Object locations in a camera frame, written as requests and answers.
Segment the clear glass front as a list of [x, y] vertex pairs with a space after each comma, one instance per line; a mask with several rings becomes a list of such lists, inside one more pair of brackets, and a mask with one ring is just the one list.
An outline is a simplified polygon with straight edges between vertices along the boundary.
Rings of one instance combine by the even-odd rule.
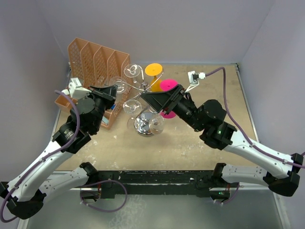
[[138, 100], [130, 99], [124, 102], [123, 110], [130, 116], [129, 120], [127, 121], [127, 128], [131, 131], [136, 131], [138, 126], [138, 121], [136, 118], [142, 111], [142, 104]]

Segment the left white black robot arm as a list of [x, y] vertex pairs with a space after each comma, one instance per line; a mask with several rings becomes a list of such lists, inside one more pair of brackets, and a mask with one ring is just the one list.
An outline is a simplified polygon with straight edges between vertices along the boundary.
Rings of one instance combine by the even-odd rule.
[[67, 121], [53, 135], [43, 152], [15, 179], [1, 182], [1, 210], [7, 208], [15, 219], [28, 219], [63, 192], [97, 184], [97, 170], [89, 162], [59, 178], [48, 178], [85, 146], [92, 135], [98, 133], [105, 111], [114, 105], [117, 88], [116, 85], [103, 88], [91, 86], [86, 96], [72, 104]]

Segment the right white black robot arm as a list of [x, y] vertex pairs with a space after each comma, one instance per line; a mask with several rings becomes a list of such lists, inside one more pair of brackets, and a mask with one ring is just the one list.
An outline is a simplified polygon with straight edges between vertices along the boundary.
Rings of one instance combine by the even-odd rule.
[[219, 163], [212, 174], [212, 182], [222, 187], [226, 183], [249, 183], [268, 187], [272, 192], [291, 197], [300, 182], [299, 170], [304, 157], [275, 151], [246, 136], [234, 125], [225, 122], [227, 112], [215, 100], [196, 107], [189, 93], [179, 84], [165, 92], [145, 92], [140, 96], [156, 112], [174, 112], [194, 131], [201, 132], [200, 139], [210, 148], [224, 150], [241, 156], [255, 164], [254, 167], [237, 167]]

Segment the orange plastic goblet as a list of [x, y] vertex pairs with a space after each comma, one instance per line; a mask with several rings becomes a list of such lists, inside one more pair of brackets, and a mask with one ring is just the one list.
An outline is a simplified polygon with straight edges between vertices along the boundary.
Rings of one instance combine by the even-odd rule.
[[159, 63], [151, 63], [146, 66], [145, 74], [152, 78], [148, 90], [151, 92], [162, 92], [161, 82], [163, 75], [163, 67]]

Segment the pink plastic goblet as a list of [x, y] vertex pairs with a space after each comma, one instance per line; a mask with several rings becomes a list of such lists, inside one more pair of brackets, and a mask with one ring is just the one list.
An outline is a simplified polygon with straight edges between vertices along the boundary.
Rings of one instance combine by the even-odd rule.
[[[160, 88], [163, 91], [169, 91], [173, 89], [177, 84], [178, 82], [175, 81], [174, 79], [166, 79], [160, 83]], [[160, 115], [165, 119], [172, 119], [176, 117], [176, 114], [173, 111], [171, 111], [169, 114], [165, 114], [165, 112], [161, 112]]]

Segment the clear wine glass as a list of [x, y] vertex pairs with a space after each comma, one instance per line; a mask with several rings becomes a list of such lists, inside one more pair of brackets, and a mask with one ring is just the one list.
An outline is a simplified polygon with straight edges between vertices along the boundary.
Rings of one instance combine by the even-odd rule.
[[149, 129], [152, 134], [160, 134], [164, 130], [165, 120], [160, 114], [154, 114], [149, 120]]
[[125, 76], [133, 80], [133, 83], [137, 83], [137, 77], [142, 73], [142, 68], [137, 64], [131, 63], [125, 66], [123, 72]]

